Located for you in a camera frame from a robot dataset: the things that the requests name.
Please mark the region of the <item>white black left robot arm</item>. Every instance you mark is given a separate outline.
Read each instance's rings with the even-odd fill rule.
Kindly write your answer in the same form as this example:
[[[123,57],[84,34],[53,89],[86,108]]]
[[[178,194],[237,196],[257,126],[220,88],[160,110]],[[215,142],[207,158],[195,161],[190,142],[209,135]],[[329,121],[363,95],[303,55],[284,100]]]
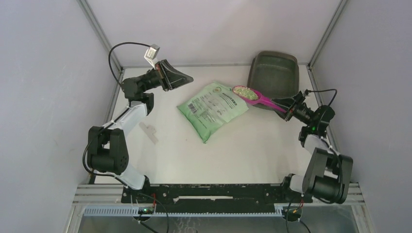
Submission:
[[[153,109],[151,89],[162,87],[170,91],[193,82],[193,78],[173,68],[164,59],[145,74],[126,78],[120,88],[128,104],[113,120],[102,126],[93,126],[88,132],[88,143],[82,162],[85,170],[95,176],[113,177],[133,189],[133,196],[147,202],[152,190],[145,184],[148,178],[129,163],[126,137]]]

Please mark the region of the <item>magenta plastic scoop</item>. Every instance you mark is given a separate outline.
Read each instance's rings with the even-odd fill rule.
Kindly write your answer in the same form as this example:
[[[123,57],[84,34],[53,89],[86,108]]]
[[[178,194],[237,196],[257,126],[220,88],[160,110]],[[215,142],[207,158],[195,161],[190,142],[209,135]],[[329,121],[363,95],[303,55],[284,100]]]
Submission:
[[[232,88],[232,92],[251,105],[263,104],[272,109],[285,113],[286,110],[273,103],[269,98],[263,96],[260,92],[246,86],[237,85]]]

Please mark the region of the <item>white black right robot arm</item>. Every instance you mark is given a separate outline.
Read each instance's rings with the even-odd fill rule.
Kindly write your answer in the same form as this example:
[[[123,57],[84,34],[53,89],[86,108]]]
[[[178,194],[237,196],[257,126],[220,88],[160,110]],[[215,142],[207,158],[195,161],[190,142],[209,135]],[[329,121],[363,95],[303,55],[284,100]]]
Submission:
[[[295,201],[300,194],[309,195],[328,204],[345,202],[353,159],[337,152],[326,140],[326,130],[335,116],[330,104],[321,105],[315,111],[305,103],[310,91],[298,92],[291,98],[273,99],[280,107],[276,113],[285,121],[293,117],[304,123],[298,136],[301,146],[311,155],[303,176],[289,174],[284,179],[281,197]]]

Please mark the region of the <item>green cat litter bag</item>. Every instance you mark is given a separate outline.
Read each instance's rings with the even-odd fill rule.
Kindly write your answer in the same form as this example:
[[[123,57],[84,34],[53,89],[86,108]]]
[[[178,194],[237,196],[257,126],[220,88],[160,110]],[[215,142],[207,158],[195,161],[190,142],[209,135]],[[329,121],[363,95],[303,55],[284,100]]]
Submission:
[[[219,128],[249,110],[247,103],[235,95],[231,87],[217,82],[205,86],[177,109],[204,144]]]

